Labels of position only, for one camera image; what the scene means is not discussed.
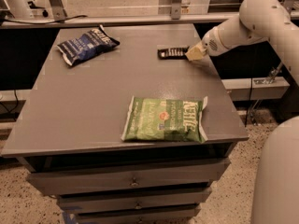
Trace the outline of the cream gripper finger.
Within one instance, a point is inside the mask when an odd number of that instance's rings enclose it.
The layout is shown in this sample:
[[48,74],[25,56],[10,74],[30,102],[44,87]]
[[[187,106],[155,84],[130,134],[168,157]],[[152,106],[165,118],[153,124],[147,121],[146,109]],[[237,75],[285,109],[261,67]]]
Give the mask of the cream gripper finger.
[[188,49],[185,55],[189,61],[198,61],[206,56],[206,48],[202,42],[199,42],[195,46]]

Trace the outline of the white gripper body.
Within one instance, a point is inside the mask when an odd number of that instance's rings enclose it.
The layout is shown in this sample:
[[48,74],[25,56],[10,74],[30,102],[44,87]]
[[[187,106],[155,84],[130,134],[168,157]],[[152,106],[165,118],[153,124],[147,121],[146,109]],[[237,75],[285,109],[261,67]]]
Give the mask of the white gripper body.
[[228,51],[221,42],[217,26],[213,27],[203,36],[202,43],[209,56],[219,56]]

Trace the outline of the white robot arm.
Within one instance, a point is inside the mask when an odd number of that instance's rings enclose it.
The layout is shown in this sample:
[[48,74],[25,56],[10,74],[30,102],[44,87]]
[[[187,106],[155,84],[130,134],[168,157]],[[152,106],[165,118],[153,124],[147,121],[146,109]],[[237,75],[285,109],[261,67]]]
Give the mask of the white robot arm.
[[[299,27],[278,0],[244,0],[239,13],[187,51],[190,61],[267,41],[299,81]],[[299,116],[279,124],[263,145],[250,224],[299,224]]]

